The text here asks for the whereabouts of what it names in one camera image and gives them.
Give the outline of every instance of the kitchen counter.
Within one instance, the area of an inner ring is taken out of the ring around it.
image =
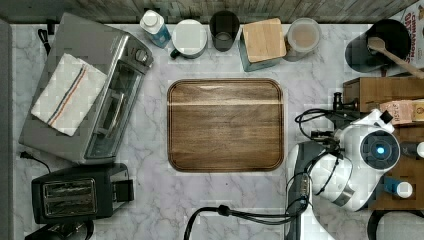
[[[167,159],[167,90],[179,79],[188,78],[271,78],[276,80],[285,99],[285,154],[297,142],[304,141],[296,115],[306,109],[332,103],[342,83],[359,76],[379,76],[379,72],[360,74],[346,64],[344,50],[349,41],[369,25],[321,25],[322,41],[314,55],[290,63],[245,73],[238,45],[218,52],[212,41],[197,59],[172,60],[168,48],[154,46],[138,25],[112,25],[141,39],[153,52],[154,65],[147,73],[134,106],[118,161],[125,163],[135,180],[135,201],[112,218],[96,221],[93,239],[183,239],[188,218],[204,206],[226,204],[237,210],[278,211],[285,207],[284,169],[253,173],[181,173]],[[283,25],[287,32],[289,25]],[[14,235],[23,239],[39,228],[31,204],[31,180],[47,173],[37,162],[20,159],[24,150],[17,143],[32,96],[44,67],[46,54],[37,36],[45,25],[13,25],[13,143],[14,143]],[[70,166],[70,162],[34,152],[52,170]],[[314,210],[324,228],[336,238],[367,239],[369,211],[350,213],[327,200],[314,201]],[[234,217],[205,213],[198,217],[193,239],[283,239],[283,226],[265,226]]]

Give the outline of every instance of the black toaster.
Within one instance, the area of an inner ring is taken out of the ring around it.
[[[78,166],[32,180],[35,222],[53,224],[111,217],[134,200],[124,164]]]

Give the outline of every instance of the kitchen towel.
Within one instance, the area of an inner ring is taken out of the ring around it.
[[[95,67],[65,53],[31,113],[58,131],[73,136],[106,78]]]

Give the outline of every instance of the toaster oven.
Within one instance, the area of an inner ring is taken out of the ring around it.
[[[152,53],[125,31],[65,13],[32,106],[64,53],[81,58],[105,73],[104,88],[73,136],[56,131],[29,112],[19,142],[79,164],[111,163],[116,158],[144,75],[153,63]]]

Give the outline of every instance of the black canister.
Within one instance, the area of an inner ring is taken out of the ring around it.
[[[213,45],[218,51],[225,52],[231,48],[236,39],[240,21],[237,15],[230,11],[219,11],[212,16],[209,28]]]
[[[393,64],[393,61],[383,54],[368,48],[370,37],[383,39],[386,49],[401,59],[405,59],[411,50],[409,32],[401,22],[392,19],[378,21],[346,47],[346,62],[355,71],[370,72]]]

